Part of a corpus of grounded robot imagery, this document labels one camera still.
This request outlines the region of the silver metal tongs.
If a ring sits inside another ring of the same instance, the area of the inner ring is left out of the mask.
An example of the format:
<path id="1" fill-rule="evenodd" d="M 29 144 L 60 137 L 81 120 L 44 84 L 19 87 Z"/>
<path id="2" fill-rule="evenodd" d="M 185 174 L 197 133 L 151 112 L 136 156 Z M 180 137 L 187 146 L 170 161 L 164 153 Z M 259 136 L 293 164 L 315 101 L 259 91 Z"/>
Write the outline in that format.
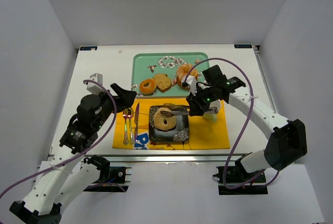
<path id="1" fill-rule="evenodd" d="M 209 107 L 208 110 L 191 109 L 189 106 L 174 106 L 171 108 L 160 107 L 160 114 L 163 117 L 171 118 L 174 116 L 203 116 L 204 114 L 217 114 L 219 109 L 217 107 Z"/>

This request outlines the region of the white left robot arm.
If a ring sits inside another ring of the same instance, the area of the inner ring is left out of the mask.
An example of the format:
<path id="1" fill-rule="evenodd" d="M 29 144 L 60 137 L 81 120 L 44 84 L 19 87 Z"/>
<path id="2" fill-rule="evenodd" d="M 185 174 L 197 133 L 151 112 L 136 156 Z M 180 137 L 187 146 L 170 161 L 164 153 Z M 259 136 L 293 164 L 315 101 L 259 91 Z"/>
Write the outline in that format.
<path id="1" fill-rule="evenodd" d="M 99 186 L 100 177 L 109 172 L 109 160 L 94 155 L 71 180 L 68 176 L 92 147 L 102 138 L 98 131 L 110 115 L 130 108 L 137 93 L 111 84 L 111 95 L 98 82 L 95 92 L 84 96 L 59 141 L 58 152 L 47 169 L 42 170 L 38 183 L 22 200 L 14 201 L 9 210 L 24 223 L 60 223 L 61 214 L 85 189 Z"/>

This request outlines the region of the pale glazed bagel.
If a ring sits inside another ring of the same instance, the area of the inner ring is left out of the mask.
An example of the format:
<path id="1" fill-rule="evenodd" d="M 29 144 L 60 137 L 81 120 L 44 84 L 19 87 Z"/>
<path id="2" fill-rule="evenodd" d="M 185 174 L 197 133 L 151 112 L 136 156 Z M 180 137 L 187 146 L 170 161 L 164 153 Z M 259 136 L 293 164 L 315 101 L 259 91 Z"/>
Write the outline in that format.
<path id="1" fill-rule="evenodd" d="M 161 114 L 161 111 L 168 111 L 171 110 L 166 107 L 160 107 L 153 116 L 153 123 L 154 127 L 161 131 L 169 131 L 176 126 L 176 117 L 165 117 Z"/>

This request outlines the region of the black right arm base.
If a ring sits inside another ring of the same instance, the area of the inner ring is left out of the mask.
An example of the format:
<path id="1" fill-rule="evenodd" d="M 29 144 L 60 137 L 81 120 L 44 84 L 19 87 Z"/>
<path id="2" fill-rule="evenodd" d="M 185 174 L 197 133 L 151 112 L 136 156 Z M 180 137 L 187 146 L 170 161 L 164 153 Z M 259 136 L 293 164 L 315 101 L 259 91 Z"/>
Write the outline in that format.
<path id="1" fill-rule="evenodd" d="M 212 176 L 213 180 L 218 183 L 219 195 L 267 195 L 268 190 L 266 184 L 265 174 L 262 172 L 260 176 L 256 179 L 251 180 L 249 183 L 239 187 L 237 189 L 227 189 L 222 181 L 224 166 L 217 167 L 217 173 Z M 252 177 L 254 177 L 258 172 L 253 172 L 250 174 L 242 174 L 238 168 L 235 166 L 227 167 L 226 172 L 226 183 L 229 186 L 238 185 L 243 183 Z"/>

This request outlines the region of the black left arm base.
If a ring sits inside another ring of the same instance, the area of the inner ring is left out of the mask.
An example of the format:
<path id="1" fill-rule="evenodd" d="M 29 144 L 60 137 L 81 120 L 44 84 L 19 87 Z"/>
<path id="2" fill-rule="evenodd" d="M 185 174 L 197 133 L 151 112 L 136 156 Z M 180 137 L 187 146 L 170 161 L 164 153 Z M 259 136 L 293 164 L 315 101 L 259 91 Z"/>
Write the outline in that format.
<path id="1" fill-rule="evenodd" d="M 97 166 L 99 178 L 89 185 L 84 192 L 126 192 L 131 181 L 132 168 L 120 165 L 112 165 L 109 160 L 99 155 L 83 158 L 83 165 L 93 164 Z"/>

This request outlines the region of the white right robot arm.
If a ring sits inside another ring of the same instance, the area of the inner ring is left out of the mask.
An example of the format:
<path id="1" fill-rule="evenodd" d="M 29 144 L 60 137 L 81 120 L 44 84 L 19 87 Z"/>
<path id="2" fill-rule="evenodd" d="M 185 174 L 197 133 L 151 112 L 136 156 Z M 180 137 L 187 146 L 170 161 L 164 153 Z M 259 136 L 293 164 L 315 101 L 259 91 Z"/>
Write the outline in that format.
<path id="1" fill-rule="evenodd" d="M 190 116 L 210 113 L 211 103 L 224 101 L 238 109 L 262 131 L 268 142 L 266 148 L 247 154 L 235 163 L 244 173 L 273 168 L 281 171 L 308 152 L 304 123 L 274 112 L 250 92 L 238 77 L 228 79 L 215 65 L 203 71 L 206 87 L 199 86 L 193 76 L 186 75 L 182 86 L 190 88 L 186 100 Z"/>

